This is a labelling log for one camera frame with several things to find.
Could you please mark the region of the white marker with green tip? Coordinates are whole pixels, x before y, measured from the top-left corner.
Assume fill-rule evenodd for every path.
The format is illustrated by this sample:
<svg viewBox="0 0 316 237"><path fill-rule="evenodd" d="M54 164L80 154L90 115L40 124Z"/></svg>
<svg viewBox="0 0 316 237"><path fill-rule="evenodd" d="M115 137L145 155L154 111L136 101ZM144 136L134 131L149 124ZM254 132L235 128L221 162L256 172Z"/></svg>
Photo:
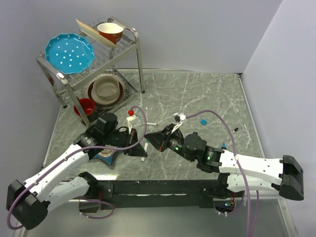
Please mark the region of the white marker with green tip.
<svg viewBox="0 0 316 237"><path fill-rule="evenodd" d="M148 149L148 145L149 145L149 141L146 140L145 144L144 144L144 151L147 153L147 149ZM141 157L141 162L144 162L146 159L147 155L145 157Z"/></svg>

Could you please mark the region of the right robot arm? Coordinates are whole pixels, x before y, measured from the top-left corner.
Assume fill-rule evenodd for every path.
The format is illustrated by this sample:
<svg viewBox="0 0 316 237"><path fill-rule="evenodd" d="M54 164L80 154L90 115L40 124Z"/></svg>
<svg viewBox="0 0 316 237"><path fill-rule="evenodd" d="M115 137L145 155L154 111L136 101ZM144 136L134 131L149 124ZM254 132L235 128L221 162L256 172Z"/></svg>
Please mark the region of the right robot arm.
<svg viewBox="0 0 316 237"><path fill-rule="evenodd" d="M290 155L282 158L256 158L234 153L207 145L197 132L183 136L174 124L162 131L145 135L149 143L158 151L170 149L189 162L196 162L197 168L206 173L225 176L216 184L216 191L222 197L231 192L272 191L286 199L304 199L303 168Z"/></svg>

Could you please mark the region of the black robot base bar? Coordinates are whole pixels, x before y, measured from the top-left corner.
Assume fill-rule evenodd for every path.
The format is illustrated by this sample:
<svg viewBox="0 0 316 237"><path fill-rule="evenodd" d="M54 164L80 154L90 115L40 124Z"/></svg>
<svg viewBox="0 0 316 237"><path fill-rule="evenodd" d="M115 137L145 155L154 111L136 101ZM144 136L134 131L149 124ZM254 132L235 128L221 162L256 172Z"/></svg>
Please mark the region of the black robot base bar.
<svg viewBox="0 0 316 237"><path fill-rule="evenodd" d="M240 198L227 189L226 178L218 180L99 181L84 195L115 208L181 207L213 208L214 199Z"/></svg>

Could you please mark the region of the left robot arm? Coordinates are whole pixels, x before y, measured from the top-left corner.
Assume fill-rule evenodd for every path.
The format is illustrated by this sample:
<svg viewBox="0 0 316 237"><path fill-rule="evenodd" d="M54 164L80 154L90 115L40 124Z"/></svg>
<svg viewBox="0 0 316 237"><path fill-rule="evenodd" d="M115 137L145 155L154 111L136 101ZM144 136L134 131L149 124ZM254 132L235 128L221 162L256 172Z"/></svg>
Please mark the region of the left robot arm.
<svg viewBox="0 0 316 237"><path fill-rule="evenodd" d="M98 193L98 180L88 172L79 174L63 185L61 181L102 151L122 151L127 156L146 157L137 130L131 125L122 130L117 128L117 124L115 114L104 113L53 163L24 182L14 180L7 190L8 228L31 230L50 211L67 201L77 197L95 197Z"/></svg>

